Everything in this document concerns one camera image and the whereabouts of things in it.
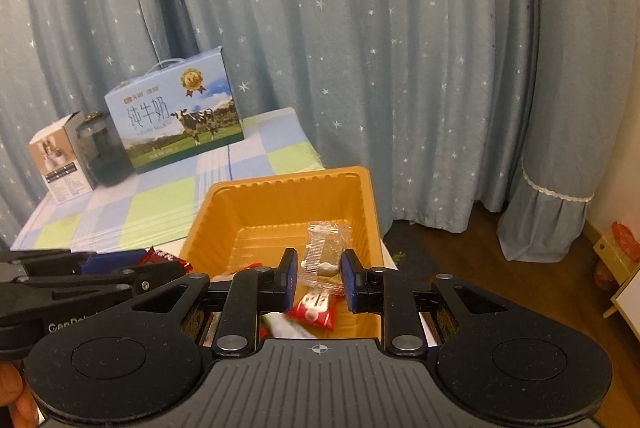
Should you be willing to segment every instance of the lace trim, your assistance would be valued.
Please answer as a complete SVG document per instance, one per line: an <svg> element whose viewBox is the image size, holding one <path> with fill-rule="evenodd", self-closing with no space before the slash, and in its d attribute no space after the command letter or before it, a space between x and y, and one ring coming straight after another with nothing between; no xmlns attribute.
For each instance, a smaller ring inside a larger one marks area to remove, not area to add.
<svg viewBox="0 0 640 428"><path fill-rule="evenodd" d="M564 195L558 192L554 192L549 188L538 186L529 179L526 170L524 170L524 160L522 161L522 174L527 184L529 184L529 186L531 186L536 192L543 193L544 195L548 195L549 197L555 197L557 199L562 199L563 201L569 201L571 203L588 203L589 201L591 201L591 199L593 199L593 195L591 195L590 197L572 197L571 195Z"/></svg>

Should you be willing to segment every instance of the light blue curtain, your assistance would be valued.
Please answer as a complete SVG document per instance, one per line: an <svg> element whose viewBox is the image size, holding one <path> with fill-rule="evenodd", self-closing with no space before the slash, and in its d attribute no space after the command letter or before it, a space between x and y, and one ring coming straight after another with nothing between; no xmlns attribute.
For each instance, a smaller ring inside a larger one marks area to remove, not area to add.
<svg viewBox="0 0 640 428"><path fill-rule="evenodd" d="M370 169L382 231L394 218L463 231L476 199L502 209L521 170L536 1L0 0L0 232L10 241L44 193L33 132L221 44L243 116L292 106L326 166Z"/></svg>

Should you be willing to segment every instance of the red candy wrapper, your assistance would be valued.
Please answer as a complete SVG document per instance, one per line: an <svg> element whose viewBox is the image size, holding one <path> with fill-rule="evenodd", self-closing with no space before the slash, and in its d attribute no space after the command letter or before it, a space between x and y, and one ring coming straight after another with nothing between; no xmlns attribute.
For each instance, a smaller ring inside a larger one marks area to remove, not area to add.
<svg viewBox="0 0 640 428"><path fill-rule="evenodd" d="M329 291L309 289L302 300L287 314L309 325L333 331L337 300L337 296Z"/></svg>
<svg viewBox="0 0 640 428"><path fill-rule="evenodd" d="M167 253L166 251L155 249L153 246L146 250L146 255L140 259L138 265L167 261L180 262L180 264L182 264L182 266L184 267L185 273L190 273L191 271L193 271L193 266L189 262L184 261L183 259L179 259L178 257L174 257L171 253Z"/></svg>

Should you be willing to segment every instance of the dark rug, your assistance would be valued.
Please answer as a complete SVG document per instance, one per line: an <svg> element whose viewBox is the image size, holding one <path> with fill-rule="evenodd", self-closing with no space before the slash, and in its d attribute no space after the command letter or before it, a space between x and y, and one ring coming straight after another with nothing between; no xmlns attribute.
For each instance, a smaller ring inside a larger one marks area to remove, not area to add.
<svg viewBox="0 0 640 428"><path fill-rule="evenodd" d="M399 271L411 280L427 282L440 273L440 269L424 246L419 228L409 221L394 221L383 242Z"/></svg>

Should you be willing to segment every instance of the cow picture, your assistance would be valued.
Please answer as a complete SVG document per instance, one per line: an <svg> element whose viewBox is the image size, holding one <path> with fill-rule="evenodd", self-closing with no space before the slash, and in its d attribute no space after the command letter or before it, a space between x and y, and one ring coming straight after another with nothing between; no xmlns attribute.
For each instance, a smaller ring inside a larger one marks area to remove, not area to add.
<svg viewBox="0 0 640 428"><path fill-rule="evenodd" d="M175 119L180 121L184 131L189 134L196 145L200 144L198 135L209 131L211 139L215 139L218 127L216 126L216 119L212 109L204 109L203 111L197 111L194 113L188 113L187 109L182 109L175 113L171 113Z"/></svg>

